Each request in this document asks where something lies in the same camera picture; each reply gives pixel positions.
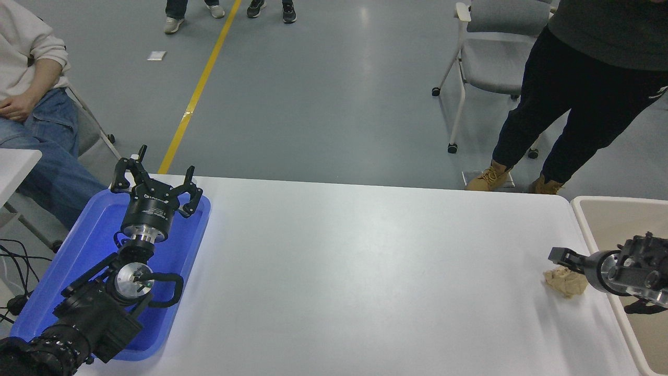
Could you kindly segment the person's hand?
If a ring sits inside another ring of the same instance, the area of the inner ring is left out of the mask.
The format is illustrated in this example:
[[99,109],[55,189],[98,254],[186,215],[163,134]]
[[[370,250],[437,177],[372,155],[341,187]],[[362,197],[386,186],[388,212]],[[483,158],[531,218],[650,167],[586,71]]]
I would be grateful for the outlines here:
[[33,93],[21,93],[9,96],[1,102],[1,117],[15,122],[24,122],[40,98]]

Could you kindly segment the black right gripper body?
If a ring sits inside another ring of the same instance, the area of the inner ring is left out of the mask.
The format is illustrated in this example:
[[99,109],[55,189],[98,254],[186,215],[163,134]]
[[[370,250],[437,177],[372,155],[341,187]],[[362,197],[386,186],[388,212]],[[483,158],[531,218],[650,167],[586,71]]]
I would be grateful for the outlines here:
[[588,255],[583,261],[583,273],[588,283],[599,292],[607,293],[606,284],[601,276],[601,266],[607,259],[607,253],[603,251]]

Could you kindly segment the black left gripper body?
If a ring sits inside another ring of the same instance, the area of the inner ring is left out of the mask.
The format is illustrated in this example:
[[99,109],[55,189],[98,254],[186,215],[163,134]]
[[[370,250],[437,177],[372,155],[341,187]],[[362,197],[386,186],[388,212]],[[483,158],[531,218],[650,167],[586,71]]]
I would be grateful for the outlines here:
[[177,197],[170,193],[172,188],[165,183],[142,183],[134,186],[121,230],[131,233],[132,228],[145,225],[160,233],[169,233],[174,213],[179,207]]

